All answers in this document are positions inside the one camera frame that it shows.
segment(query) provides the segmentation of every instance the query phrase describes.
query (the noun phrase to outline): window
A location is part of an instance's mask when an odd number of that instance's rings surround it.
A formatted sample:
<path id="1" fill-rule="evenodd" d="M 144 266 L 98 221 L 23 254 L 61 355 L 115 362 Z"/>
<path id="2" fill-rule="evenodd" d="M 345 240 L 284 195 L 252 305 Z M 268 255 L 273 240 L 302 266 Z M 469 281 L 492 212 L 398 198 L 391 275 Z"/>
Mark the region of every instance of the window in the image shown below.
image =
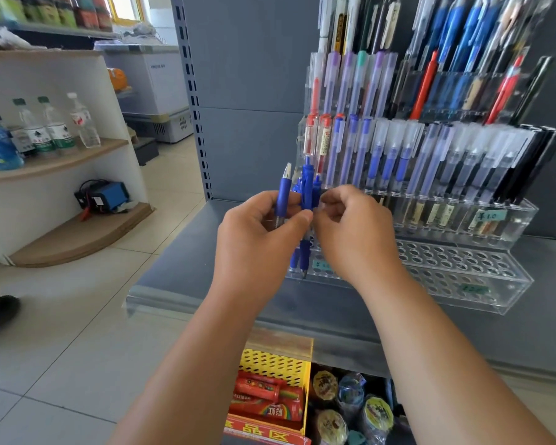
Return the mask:
<path id="1" fill-rule="evenodd" d="M 140 0 L 107 0 L 111 20 L 118 25 L 133 25 L 144 20 Z"/>

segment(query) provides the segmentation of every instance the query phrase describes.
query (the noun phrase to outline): tiled floor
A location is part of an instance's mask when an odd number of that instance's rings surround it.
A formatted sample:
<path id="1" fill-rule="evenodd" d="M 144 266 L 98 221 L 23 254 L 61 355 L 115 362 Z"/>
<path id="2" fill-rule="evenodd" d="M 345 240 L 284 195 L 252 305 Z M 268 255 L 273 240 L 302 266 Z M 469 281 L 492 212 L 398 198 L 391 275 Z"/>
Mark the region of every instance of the tiled floor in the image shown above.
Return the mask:
<path id="1" fill-rule="evenodd" d="M 121 305 L 204 205 L 193 136 L 142 168 L 156 211 L 96 254 L 45 269 L 0 266 L 22 299 L 0 331 L 0 445 L 103 444 L 185 322 Z M 510 381 L 556 434 L 556 390 Z"/>

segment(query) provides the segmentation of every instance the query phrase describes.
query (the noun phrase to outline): left hand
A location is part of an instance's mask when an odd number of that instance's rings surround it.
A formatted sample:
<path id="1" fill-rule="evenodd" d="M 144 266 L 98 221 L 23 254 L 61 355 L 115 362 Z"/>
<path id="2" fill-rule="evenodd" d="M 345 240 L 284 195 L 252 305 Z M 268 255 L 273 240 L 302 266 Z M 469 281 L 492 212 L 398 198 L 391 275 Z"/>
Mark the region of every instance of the left hand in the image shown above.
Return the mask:
<path id="1" fill-rule="evenodd" d="M 313 213 L 301 210 L 301 195 L 290 192 L 289 221 L 269 231 L 278 191 L 261 192 L 230 209 L 218 227 L 212 288 L 261 310 L 288 270 L 290 256 L 311 225 Z"/>

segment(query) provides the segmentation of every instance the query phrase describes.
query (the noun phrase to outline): price label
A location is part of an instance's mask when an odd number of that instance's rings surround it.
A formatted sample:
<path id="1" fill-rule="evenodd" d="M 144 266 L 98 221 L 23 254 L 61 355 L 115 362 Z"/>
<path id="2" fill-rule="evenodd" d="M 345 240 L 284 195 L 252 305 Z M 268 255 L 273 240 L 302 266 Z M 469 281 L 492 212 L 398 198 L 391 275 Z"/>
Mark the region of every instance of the price label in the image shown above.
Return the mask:
<path id="1" fill-rule="evenodd" d="M 333 272 L 330 265 L 326 261 L 319 261 L 318 259 L 313 260 L 313 269 L 321 270 L 323 272 Z"/>
<path id="2" fill-rule="evenodd" d="M 484 210 L 480 209 L 475 213 L 478 222 L 500 222 L 506 218 L 506 209 Z"/>
<path id="3" fill-rule="evenodd" d="M 488 286 L 481 286 L 477 284 L 460 284 L 460 290 L 469 294 L 486 295 L 490 293 Z"/>

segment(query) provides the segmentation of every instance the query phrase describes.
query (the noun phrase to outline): hand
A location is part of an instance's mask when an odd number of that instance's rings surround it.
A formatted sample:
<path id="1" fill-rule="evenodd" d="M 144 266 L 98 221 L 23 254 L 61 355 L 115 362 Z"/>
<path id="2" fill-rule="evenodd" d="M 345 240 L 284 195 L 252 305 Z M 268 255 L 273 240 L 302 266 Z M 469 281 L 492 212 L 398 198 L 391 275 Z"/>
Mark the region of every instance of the hand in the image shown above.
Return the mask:
<path id="1" fill-rule="evenodd" d="M 403 270 L 388 209 L 354 186 L 331 189 L 321 201 L 314 227 L 334 272 L 360 291 L 368 275 Z"/>
<path id="2" fill-rule="evenodd" d="M 278 191 L 259 193 L 230 209 L 218 227 L 212 286 L 218 292 L 258 303 L 261 310 L 279 289 L 290 256 L 311 225 L 313 213 L 301 210 L 301 195 L 290 192 L 288 222 L 268 232 Z"/>

